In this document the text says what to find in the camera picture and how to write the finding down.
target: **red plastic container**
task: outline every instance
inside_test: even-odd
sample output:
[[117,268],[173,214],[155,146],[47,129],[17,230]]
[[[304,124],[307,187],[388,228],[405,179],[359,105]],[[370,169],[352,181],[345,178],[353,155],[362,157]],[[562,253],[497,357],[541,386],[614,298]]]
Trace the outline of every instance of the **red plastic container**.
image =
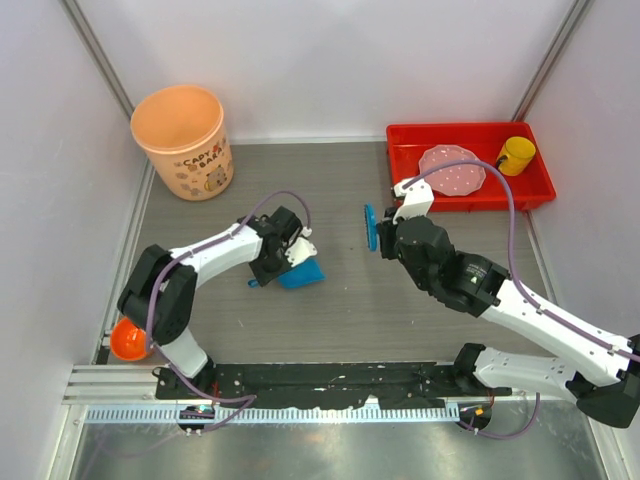
[[[425,150],[436,145],[459,145],[475,153],[484,162],[495,165],[502,145],[509,137],[526,137],[536,144],[527,123],[442,123],[389,125],[387,144],[391,180],[399,181],[420,173],[418,161]],[[556,192],[544,166],[540,149],[520,175],[505,177],[518,210],[533,210],[556,198]],[[434,192],[432,212],[472,212],[507,210],[507,196],[498,180],[489,172],[482,188],[464,197],[448,197]]]

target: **wall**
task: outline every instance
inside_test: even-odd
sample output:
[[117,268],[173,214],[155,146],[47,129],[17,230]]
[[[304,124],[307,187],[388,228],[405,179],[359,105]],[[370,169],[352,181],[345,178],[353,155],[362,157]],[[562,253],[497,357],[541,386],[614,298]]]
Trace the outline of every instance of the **wall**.
[[134,103],[212,88],[235,140],[511,118],[570,0],[82,0]]
[[638,18],[637,1],[594,2],[528,118],[558,192],[534,222],[560,301],[627,336],[640,333]]
[[0,478],[42,478],[95,348],[144,157],[57,2],[0,16]]

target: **gray floor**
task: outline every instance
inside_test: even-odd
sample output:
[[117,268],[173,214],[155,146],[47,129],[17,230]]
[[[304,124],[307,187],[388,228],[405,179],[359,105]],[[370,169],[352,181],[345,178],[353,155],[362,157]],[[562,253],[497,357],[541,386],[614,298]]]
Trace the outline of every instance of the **gray floor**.
[[[279,189],[304,196],[313,215],[313,241],[327,275],[321,284],[286,291],[277,282],[249,289],[240,266],[198,290],[191,329],[221,362],[338,362],[453,360],[465,342],[541,353],[500,326],[446,310],[418,291],[397,262],[367,251],[363,204],[391,205],[382,143],[255,145],[233,148],[236,173],[220,197],[202,203],[173,196],[156,178],[138,252],[202,240],[226,229],[263,196]],[[282,197],[279,204],[302,210]],[[507,265],[506,212],[440,213],[457,248]],[[524,281],[543,293],[534,254],[518,217],[517,265]]]
[[[494,407],[494,431],[518,430],[532,405]],[[87,425],[71,475],[76,480],[599,480],[605,479],[585,417],[565,402],[545,402],[523,437],[475,437],[452,423],[233,426],[175,437],[175,426]],[[115,458],[96,446],[109,449]]]

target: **orange bucket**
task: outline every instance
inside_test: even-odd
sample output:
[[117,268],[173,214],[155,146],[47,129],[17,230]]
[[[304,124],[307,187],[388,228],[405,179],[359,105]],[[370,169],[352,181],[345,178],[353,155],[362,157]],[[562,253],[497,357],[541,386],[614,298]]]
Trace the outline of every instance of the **orange bucket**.
[[178,197],[207,200],[229,186],[233,161],[224,110],[209,90],[177,85],[148,96],[133,112],[131,133]]
[[146,336],[144,330],[136,327],[127,317],[122,317],[111,332],[109,339],[111,352],[125,362],[142,360],[151,355],[151,351],[144,350]]

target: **cartoon print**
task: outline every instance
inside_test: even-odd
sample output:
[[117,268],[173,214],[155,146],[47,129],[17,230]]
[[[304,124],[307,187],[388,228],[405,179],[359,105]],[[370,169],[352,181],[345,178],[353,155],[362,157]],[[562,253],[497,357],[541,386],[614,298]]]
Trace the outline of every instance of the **cartoon print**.
[[222,165],[220,165],[218,166],[218,168],[215,168],[212,172],[209,173],[209,175],[207,176],[207,181],[204,184],[204,188],[208,192],[213,192],[214,190],[217,190],[222,185],[224,185],[226,182],[227,174],[224,171],[224,168],[222,168]]

